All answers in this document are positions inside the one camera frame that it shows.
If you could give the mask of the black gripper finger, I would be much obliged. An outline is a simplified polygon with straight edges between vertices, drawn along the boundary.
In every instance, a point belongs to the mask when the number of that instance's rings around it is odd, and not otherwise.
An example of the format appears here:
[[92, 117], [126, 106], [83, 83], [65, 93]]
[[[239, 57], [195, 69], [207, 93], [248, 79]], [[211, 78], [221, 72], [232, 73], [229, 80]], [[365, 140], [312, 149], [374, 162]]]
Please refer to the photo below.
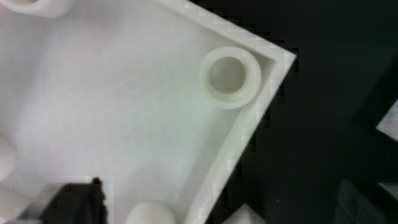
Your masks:
[[101, 179], [49, 184], [15, 220], [22, 224], [108, 224]]

